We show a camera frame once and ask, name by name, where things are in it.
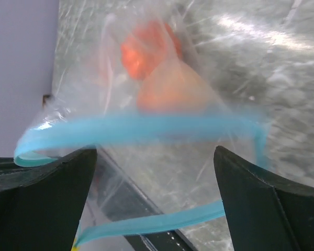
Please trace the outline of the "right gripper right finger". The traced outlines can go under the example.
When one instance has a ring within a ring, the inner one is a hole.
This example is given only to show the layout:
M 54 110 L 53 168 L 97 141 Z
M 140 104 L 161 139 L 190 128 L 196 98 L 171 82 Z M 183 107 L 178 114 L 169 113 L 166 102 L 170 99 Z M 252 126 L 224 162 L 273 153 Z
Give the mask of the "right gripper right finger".
M 223 146 L 215 150 L 214 166 L 234 250 L 314 250 L 314 187 Z

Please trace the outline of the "clear zip top bag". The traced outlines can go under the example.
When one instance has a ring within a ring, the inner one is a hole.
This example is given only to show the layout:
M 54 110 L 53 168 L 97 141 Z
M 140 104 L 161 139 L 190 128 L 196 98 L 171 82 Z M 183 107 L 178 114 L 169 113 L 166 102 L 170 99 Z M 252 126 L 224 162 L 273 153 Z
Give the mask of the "clear zip top bag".
M 160 64 L 188 64 L 217 93 L 216 103 L 202 111 L 138 109 L 144 79 L 129 76 L 120 47 L 150 21 L 169 24 L 182 44 L 181 59 L 171 54 Z M 264 164 L 266 132 L 257 112 L 228 105 L 207 71 L 179 7 L 170 1 L 134 1 L 99 20 L 91 44 L 18 140 L 14 161 L 36 167 L 76 150 L 105 152 L 162 213 L 112 222 L 100 212 L 90 186 L 75 246 L 105 237 L 177 230 L 223 216 L 212 160 L 217 146 Z

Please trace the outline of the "orange toy pumpkin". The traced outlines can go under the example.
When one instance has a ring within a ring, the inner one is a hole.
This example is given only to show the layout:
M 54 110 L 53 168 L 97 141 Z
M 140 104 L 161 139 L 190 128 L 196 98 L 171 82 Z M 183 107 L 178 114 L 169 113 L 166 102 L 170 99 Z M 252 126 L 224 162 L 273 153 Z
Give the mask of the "orange toy pumpkin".
M 143 80 L 169 55 L 183 57 L 182 44 L 167 23 L 150 21 L 121 44 L 121 62 L 129 76 Z

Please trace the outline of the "toy peach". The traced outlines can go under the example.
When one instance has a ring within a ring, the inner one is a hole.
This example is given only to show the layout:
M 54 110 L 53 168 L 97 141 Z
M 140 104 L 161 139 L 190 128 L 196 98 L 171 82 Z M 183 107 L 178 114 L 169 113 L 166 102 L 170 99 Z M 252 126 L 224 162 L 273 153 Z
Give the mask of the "toy peach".
M 187 112 L 217 101 L 217 93 L 188 64 L 168 61 L 143 80 L 136 104 L 144 112 Z

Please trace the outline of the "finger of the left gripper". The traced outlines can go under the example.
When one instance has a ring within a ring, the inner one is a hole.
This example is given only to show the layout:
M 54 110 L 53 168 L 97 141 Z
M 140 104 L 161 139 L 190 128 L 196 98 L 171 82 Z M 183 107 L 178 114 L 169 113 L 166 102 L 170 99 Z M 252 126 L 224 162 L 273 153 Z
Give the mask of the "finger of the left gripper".
M 0 157 L 0 193 L 16 189 L 45 190 L 59 166 L 57 160 L 37 167 L 20 167 L 12 158 Z

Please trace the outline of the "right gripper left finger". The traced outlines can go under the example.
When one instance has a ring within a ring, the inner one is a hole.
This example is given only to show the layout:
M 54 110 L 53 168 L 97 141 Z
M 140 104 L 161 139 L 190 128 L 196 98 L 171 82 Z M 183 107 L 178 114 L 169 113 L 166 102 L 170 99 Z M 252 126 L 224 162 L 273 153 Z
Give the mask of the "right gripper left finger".
M 97 161 L 78 150 L 60 161 L 45 190 L 0 193 L 0 250 L 70 250 Z

